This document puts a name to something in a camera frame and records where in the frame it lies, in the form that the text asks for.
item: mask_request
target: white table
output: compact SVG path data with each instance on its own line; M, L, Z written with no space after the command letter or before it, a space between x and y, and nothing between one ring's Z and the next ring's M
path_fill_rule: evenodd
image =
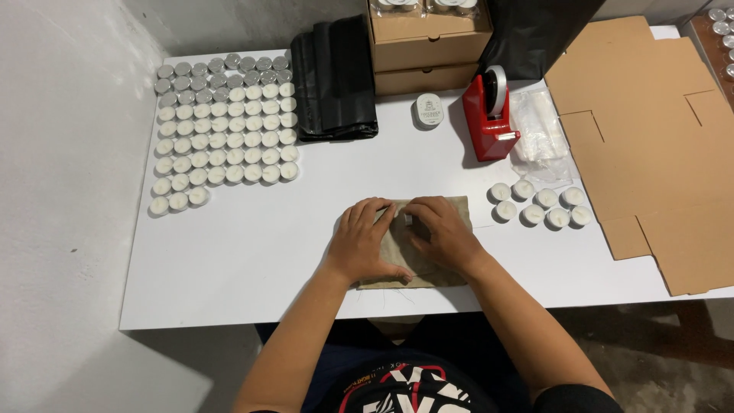
M653 32L677 37L675 28ZM215 56L225 55L165 62L193 64ZM487 190L496 182L512 184L518 177L508 159L489 165L476 161L461 92L438 93L448 116L430 132L412 124L410 105L417 95L380 99L380 133L374 139L301 145L302 174L295 181L222 185L211 189L209 204L162 218L152 218L147 211L156 179L153 150L159 126L154 125L120 329L279 320L319 265L341 213L376 195L468 195L474 233L482 245L545 307L689 298L669 296L651 256L614 261L596 222L558 232L543 225L529 229L518 219L494 223ZM574 184L582 186L580 180ZM734 297L734 287L696 296L720 297ZM466 286L350 290L338 317L478 310Z

